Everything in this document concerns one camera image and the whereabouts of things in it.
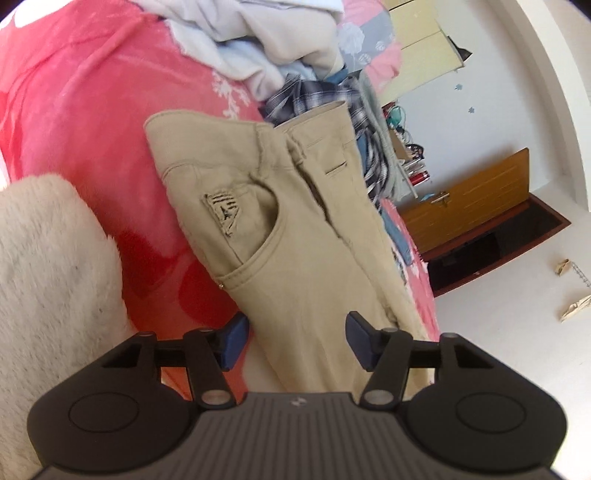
khaki pants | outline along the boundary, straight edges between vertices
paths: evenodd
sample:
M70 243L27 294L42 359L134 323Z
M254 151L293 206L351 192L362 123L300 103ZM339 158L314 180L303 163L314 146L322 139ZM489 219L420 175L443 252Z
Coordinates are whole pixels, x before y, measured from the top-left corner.
M361 393L369 374L346 342L351 310L427 339L367 198L344 103L278 128L169 111L145 130L193 251L287 390ZM407 391L426 385L413 371Z

wooden cabinet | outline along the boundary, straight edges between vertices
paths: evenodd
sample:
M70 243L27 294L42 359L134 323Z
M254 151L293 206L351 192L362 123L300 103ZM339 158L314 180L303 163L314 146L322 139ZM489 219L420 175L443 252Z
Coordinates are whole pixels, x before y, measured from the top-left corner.
M529 160L525 148L401 212L418 250L426 253L525 202Z
M402 44L400 74L379 95L382 105L463 67L456 48L436 21L433 0L386 0L396 39Z

fur cushion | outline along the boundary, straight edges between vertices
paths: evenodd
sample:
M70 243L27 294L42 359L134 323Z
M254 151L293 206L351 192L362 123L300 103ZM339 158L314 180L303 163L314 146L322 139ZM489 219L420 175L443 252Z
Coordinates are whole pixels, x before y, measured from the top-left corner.
M0 480L40 467L35 400L132 333L121 278L115 242L70 183L51 174L0 192Z

pocket label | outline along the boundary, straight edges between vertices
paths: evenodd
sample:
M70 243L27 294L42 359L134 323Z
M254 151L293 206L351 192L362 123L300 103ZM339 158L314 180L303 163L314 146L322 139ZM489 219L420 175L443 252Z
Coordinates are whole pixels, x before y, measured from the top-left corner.
M222 227L224 234L232 236L240 214L240 207L233 193L227 190L213 194L206 193L205 201Z

white flower pattern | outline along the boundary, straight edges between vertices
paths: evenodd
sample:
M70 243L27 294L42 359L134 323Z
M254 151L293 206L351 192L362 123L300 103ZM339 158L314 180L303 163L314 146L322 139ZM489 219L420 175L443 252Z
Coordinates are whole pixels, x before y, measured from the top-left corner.
M367 54L367 53L362 53L358 58L357 61L361 64L361 65L369 65L371 62L371 57Z
M343 23L339 27L339 48L349 55L355 55L361 51L365 34L357 25L350 22Z
M248 96L248 92L242 87L231 85L226 78L215 70L212 70L212 77L213 91L217 93L218 97L223 97L228 100L228 108L222 112L223 116L232 120L238 120L238 114L240 113L238 100L241 101L244 106L250 105L251 100Z

